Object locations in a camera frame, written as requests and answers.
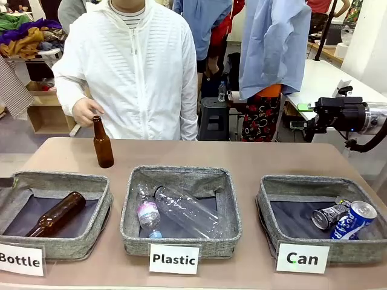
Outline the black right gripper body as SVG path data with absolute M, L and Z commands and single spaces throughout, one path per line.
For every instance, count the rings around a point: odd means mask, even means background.
M 337 131 L 360 132 L 365 124 L 366 104 L 361 97 L 321 97 L 314 105 L 313 129 L 326 132 L 328 127 Z

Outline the person's right hand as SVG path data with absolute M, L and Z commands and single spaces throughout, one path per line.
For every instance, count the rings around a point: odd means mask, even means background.
M 104 113 L 105 111 L 96 101 L 86 97 L 78 100 L 72 108 L 73 118 L 82 127 L 92 126 L 93 117 Z

